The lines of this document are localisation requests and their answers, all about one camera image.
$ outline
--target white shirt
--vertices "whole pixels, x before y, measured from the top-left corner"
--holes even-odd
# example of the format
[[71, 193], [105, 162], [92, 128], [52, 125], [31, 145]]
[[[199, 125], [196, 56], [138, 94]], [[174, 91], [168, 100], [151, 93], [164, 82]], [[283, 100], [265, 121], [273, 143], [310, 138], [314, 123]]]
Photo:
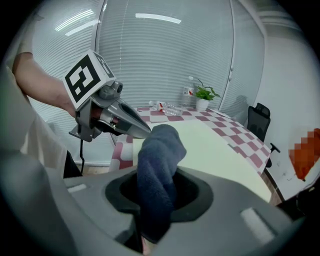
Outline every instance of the white shirt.
[[0, 149], [19, 150], [64, 175], [67, 149], [32, 108], [12, 73], [15, 57], [32, 53], [37, 16], [26, 22], [13, 40], [0, 70]]

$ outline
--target blue towel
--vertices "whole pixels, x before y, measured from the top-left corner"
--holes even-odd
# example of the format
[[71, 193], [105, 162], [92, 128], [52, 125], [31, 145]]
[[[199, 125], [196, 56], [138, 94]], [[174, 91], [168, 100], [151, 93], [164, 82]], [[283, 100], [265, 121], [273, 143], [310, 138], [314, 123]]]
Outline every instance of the blue towel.
[[137, 198], [141, 233], [156, 243], [170, 226], [177, 191], [173, 182], [177, 164], [185, 157], [177, 130], [170, 125], [155, 126], [138, 154]]

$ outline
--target red and white checkered tablecloth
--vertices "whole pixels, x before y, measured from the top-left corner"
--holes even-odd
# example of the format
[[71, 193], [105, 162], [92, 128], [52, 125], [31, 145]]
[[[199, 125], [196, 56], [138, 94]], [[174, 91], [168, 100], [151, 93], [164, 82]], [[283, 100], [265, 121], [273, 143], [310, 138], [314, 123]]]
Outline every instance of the red and white checkered tablecloth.
[[[212, 110], [198, 112], [195, 108], [188, 108], [181, 116], [176, 116], [165, 115], [150, 107], [135, 109], [147, 124], [199, 119], [224, 138], [228, 145], [241, 154], [260, 175], [266, 167], [270, 149], [243, 125]], [[131, 166], [133, 166], [133, 138], [123, 134], [118, 137], [109, 171]]]

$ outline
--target window blinds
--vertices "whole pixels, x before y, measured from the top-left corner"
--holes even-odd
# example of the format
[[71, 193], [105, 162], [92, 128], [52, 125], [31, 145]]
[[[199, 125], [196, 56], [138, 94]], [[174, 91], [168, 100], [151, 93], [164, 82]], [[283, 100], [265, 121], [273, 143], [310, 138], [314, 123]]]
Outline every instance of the window blinds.
[[[93, 24], [98, 20], [101, 12], [100, 2], [100, 0], [44, 2], [38, 12], [44, 19], [38, 21], [35, 27], [33, 55], [48, 74], [61, 79], [77, 58], [90, 48], [93, 26], [88, 23]], [[65, 144], [75, 162], [80, 163], [80, 140], [69, 135], [69, 131], [76, 125], [75, 119], [62, 109], [34, 99], [30, 101]], [[90, 143], [83, 143], [86, 164], [109, 165], [112, 152], [113, 146], [106, 133]]]
[[265, 43], [260, 29], [242, 4], [232, 0], [232, 5], [235, 25], [234, 64], [220, 109], [244, 124], [248, 118], [248, 107], [254, 104], [259, 90]]
[[233, 50], [228, 0], [108, 0], [97, 38], [132, 106], [179, 104], [188, 76], [225, 91]]

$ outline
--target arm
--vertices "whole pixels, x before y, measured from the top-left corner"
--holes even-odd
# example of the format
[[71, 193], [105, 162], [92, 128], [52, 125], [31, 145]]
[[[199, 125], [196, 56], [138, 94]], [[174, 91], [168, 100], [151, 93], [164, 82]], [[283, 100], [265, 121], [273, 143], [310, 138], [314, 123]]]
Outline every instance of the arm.
[[63, 82], [48, 75], [35, 62], [32, 53], [24, 52], [16, 56], [13, 74], [23, 93], [39, 102], [63, 109], [75, 117], [75, 108]]

